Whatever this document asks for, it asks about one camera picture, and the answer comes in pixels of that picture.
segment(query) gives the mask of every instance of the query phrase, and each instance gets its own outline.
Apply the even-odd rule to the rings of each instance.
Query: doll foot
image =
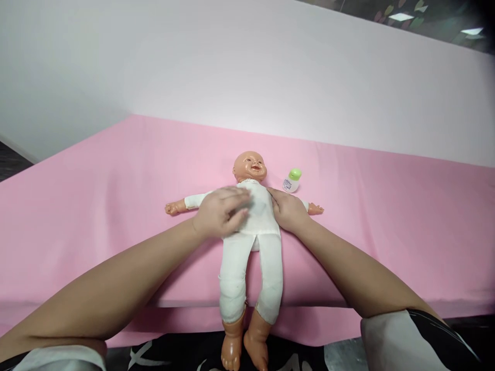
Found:
[[[249,329],[244,335],[244,347],[246,347],[251,361],[253,361],[254,366],[259,371],[268,370],[268,347],[266,340],[271,327],[272,325],[261,318],[257,310],[254,310]]]
[[[225,338],[222,345],[222,364],[228,371],[239,371],[241,366],[242,332],[244,330],[244,313],[234,323],[222,322]]]

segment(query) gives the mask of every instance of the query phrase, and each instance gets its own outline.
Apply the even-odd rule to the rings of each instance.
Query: white backdrop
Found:
[[[0,140],[130,113],[495,166],[493,58],[294,0],[0,0]]]

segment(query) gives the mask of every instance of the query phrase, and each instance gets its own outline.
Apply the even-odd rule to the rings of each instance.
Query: small lotion bottle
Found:
[[[299,187],[299,178],[301,177],[301,170],[294,168],[290,171],[287,178],[284,179],[282,187],[287,193],[295,192]]]

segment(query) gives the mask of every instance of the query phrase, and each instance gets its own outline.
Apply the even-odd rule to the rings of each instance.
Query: white onesie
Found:
[[[280,228],[273,215],[272,196],[257,180],[246,179],[239,188],[251,191],[249,216],[238,232],[223,239],[220,268],[220,314],[226,323],[237,321],[246,300],[246,267],[249,253],[260,253],[262,287],[256,306],[260,316],[270,324],[278,317],[283,291],[282,242]],[[211,192],[184,199],[188,210],[198,208]],[[308,203],[303,201],[306,210]]]

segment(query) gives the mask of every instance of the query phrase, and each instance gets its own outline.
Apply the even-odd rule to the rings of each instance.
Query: doll face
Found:
[[[241,153],[234,162],[232,174],[238,183],[246,179],[255,179],[261,182],[267,176],[267,168],[259,153],[247,151]]]

